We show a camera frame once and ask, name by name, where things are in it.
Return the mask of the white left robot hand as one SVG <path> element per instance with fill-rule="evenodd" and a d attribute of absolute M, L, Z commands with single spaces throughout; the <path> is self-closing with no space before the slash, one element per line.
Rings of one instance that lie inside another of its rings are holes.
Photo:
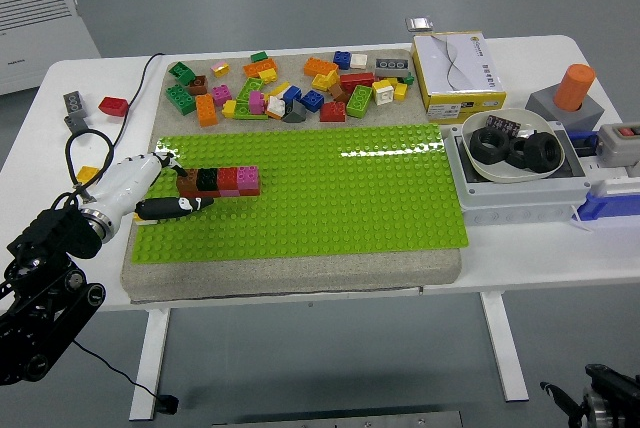
<path fill-rule="evenodd" d="M 136 213 L 142 220 L 179 218 L 214 203 L 212 197 L 165 197 L 144 200 L 163 168 L 173 169 L 179 178 L 186 170 L 168 152 L 128 157 L 111 166 L 93 193 L 94 200 L 83 205 L 106 219 L 108 228 L 116 228 L 122 218 Z"/>

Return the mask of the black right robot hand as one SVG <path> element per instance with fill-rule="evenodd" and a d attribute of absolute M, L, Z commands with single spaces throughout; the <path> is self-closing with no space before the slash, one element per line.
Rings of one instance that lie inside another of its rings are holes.
<path fill-rule="evenodd" d="M 573 400 L 564 390 L 557 385 L 542 381 L 539 383 L 540 388 L 549 395 L 554 403 L 563 411 L 568 417 L 569 428 L 581 428 L 582 420 L 587 414 L 587 405 L 577 403 Z"/>

